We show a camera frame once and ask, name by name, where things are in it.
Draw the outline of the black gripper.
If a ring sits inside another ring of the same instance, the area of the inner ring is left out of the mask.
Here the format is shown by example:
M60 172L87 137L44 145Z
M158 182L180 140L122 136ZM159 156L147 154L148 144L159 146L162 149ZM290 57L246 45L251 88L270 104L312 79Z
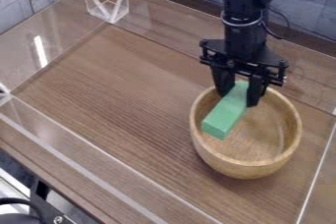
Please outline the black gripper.
M259 104L270 84L283 86L288 60L267 44L267 28L227 28L226 39L203 39L200 62L210 66L216 92L226 97L235 87L235 76L250 79L247 106Z

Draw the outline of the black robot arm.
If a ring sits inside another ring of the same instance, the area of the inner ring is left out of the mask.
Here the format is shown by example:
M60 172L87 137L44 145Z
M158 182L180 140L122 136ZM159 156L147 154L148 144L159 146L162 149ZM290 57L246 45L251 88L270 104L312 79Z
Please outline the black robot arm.
M274 0L222 0L223 39L200 41L200 62L210 66L216 92L227 96L235 77L248 79L246 104L255 107L271 84L286 82L288 60L268 46L270 7Z

